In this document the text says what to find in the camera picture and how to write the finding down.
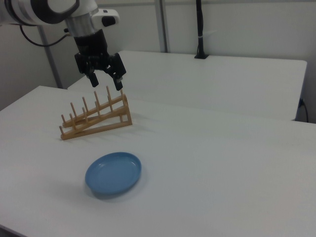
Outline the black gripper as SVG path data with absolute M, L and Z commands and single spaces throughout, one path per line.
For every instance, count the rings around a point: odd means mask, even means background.
M 92 87 L 99 85 L 96 70 L 103 70 L 114 81 L 116 90 L 123 88 L 122 78 L 126 74 L 125 66 L 118 53 L 109 55 L 103 30 L 85 37 L 74 37 L 79 53 L 75 60 L 81 74 L 85 74 Z

